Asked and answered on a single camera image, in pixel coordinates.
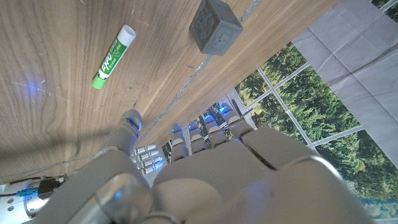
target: dry erase marker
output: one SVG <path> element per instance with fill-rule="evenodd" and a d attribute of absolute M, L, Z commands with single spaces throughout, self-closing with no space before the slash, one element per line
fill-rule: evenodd
<path fill-rule="evenodd" d="M 131 27 L 123 25 L 93 79 L 92 85 L 94 88 L 100 90 L 104 87 L 106 79 L 111 75 L 134 38 L 136 38 L 136 32 Z"/>

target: wooden table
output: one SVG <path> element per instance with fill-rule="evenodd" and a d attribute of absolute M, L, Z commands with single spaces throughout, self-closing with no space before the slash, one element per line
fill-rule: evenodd
<path fill-rule="evenodd" d="M 238 18 L 252 4 L 226 2 Z M 130 108 L 143 118 L 139 145 L 163 145 L 172 123 L 186 126 L 337 0 L 262 0 L 226 55 L 195 73 L 205 55 L 188 27 L 199 3 L 1 0 L 0 184 L 79 169 Z M 137 37 L 96 90 L 123 24 Z"/>

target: gray cube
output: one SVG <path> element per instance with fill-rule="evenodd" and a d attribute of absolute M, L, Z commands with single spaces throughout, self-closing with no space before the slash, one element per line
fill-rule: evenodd
<path fill-rule="evenodd" d="M 230 6 L 220 0 L 202 0 L 189 29 L 203 54 L 220 56 L 243 31 Z"/>

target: cable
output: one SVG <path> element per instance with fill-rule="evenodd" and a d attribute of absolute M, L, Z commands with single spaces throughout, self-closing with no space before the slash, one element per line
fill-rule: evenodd
<path fill-rule="evenodd" d="M 0 194 L 0 197 L 10 197 L 10 196 L 17 196 L 17 193 L 13 193 L 13 194 Z"/>
<path fill-rule="evenodd" d="M 21 179 L 21 180 L 11 181 L 10 185 L 16 184 L 16 183 L 21 183 L 21 182 L 26 181 L 26 180 L 40 180 L 40 177 L 29 177 L 29 178 L 25 178 L 25 179 Z"/>

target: white robotic arm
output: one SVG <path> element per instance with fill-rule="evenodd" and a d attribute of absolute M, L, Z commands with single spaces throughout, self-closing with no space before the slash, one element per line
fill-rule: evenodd
<path fill-rule="evenodd" d="M 141 117 L 126 112 L 96 158 L 60 186 L 34 223 L 372 223 L 316 152 L 271 128 L 253 130 L 228 105 L 220 111 L 235 139 L 207 116 L 212 149 L 191 122 L 189 156 L 174 125 L 171 163 L 152 188 L 130 160 Z"/>

